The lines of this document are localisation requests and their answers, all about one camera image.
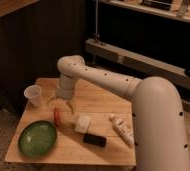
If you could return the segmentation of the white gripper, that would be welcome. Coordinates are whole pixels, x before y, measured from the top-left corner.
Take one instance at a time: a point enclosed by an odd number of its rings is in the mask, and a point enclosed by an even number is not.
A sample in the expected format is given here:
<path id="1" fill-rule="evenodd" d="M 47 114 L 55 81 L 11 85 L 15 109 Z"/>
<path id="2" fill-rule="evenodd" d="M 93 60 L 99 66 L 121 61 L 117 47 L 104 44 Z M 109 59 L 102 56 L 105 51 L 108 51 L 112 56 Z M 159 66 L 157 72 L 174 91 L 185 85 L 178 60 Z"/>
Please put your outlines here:
<path id="1" fill-rule="evenodd" d="M 61 75 L 59 78 L 59 82 L 56 86 L 56 96 L 63 100 L 68 100 L 66 103 L 71 111 L 71 114 L 75 113 L 75 107 L 72 102 L 75 91 L 75 79 L 71 77 L 67 77 L 66 75 Z M 56 96 L 52 96 L 46 102 L 46 104 L 51 103 L 53 100 L 57 99 Z"/>

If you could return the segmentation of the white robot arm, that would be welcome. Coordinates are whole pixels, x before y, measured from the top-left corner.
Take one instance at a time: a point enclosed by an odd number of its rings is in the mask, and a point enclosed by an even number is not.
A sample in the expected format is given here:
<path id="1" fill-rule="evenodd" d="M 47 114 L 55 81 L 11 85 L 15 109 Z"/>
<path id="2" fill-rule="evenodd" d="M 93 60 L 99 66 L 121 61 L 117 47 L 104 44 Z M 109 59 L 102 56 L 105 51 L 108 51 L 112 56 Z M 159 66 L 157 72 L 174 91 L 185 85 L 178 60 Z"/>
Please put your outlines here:
<path id="1" fill-rule="evenodd" d="M 60 99 L 72 99 L 84 79 L 132 103 L 136 171 L 190 171 L 183 105 L 173 83 L 89 67 L 80 55 L 59 58 L 57 68 Z"/>

